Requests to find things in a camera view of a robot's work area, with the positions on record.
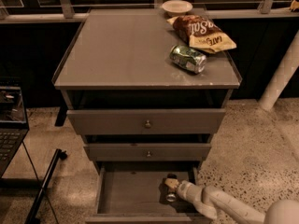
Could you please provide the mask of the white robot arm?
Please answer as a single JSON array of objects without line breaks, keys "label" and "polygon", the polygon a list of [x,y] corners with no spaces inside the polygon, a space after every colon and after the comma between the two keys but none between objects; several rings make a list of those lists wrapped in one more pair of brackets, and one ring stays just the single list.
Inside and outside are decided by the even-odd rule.
[{"label": "white robot arm", "polygon": [[263,214],[213,186],[200,187],[170,177],[164,183],[170,189],[168,201],[174,200],[177,195],[212,220],[218,218],[218,211],[221,210],[238,224],[299,224],[299,202],[294,200],[276,201]]}]

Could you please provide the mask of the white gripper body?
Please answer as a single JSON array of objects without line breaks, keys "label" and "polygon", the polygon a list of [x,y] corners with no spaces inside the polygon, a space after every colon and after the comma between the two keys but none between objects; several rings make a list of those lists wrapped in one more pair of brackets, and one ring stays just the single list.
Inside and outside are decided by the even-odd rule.
[{"label": "white gripper body", "polygon": [[192,204],[199,204],[202,202],[203,188],[189,181],[182,181],[177,187],[178,196]]}]

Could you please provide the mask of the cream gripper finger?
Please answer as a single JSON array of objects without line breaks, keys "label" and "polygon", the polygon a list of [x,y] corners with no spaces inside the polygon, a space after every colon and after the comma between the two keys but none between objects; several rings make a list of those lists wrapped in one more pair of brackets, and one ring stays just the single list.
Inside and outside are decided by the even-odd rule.
[{"label": "cream gripper finger", "polygon": [[179,186],[179,181],[175,178],[167,178],[164,183],[171,191],[176,191]]}]

